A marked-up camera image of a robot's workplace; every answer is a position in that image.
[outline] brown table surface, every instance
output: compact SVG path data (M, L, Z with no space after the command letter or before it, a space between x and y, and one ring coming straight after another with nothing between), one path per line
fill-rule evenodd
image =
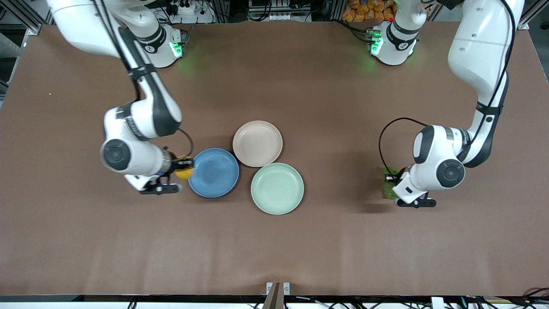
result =
M99 160L102 118L133 98L121 62L29 39L0 111L1 294L521 295L549 285L549 86L526 31L490 159L433 209L382 199L377 140L396 117L468 128L474 90L447 67L456 23L427 23L412 57L387 67L335 23L198 25L186 58L160 70L195 153L230 150L244 123L284 137L279 162L305 180L291 214L262 213L242 166L229 195L186 185L142 196ZM387 161L412 163L421 129L386 132ZM176 153L183 135L154 140Z

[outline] plate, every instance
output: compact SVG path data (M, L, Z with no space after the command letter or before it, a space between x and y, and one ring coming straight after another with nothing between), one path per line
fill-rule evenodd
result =
M299 172L284 163L262 167L251 181L251 198L268 214L285 214L294 210L305 191Z
M206 149L194 157L193 163L194 173L189 178L189 186L200 196L223 196L229 193L238 181L238 162L224 149Z
M263 167L273 163L282 152L282 135L268 122L248 122L234 135L233 151L242 163Z

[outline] green plate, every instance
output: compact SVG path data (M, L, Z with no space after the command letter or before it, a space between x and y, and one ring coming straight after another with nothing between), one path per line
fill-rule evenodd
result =
M284 163L262 167L251 181L251 198L268 214L285 214L294 210L301 202L304 190L301 175Z

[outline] blue plate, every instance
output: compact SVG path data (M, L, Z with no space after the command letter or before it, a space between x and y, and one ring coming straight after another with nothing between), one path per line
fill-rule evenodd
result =
M236 158L220 148L206 149L194 157L194 173L189 185L198 195L208 198L223 196L238 181L240 168Z

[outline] green leafy object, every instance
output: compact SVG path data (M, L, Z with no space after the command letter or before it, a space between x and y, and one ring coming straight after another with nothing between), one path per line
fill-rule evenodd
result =
M389 172L387 172L387 169L385 168L385 166L380 166L379 168L383 171L384 174L389 174ZM394 176L396 176L400 172L400 170L398 170L394 167L391 167L391 166L389 166L389 170L391 171L391 174L393 174Z
M383 171L383 174L389 174L387 172L387 169L385 168L385 166L380 166L379 167L382 171ZM391 173L396 176L400 171L394 167L389 167L389 171L391 171ZM398 198L399 196L393 191L393 188L395 186L395 183L386 183L385 182L385 177L383 178L383 195L385 196L385 198L388 198L390 200L394 200L395 198Z
M388 198L390 200L399 198L399 196L393 191L394 186L394 183L383 183L383 195L385 196L385 198Z

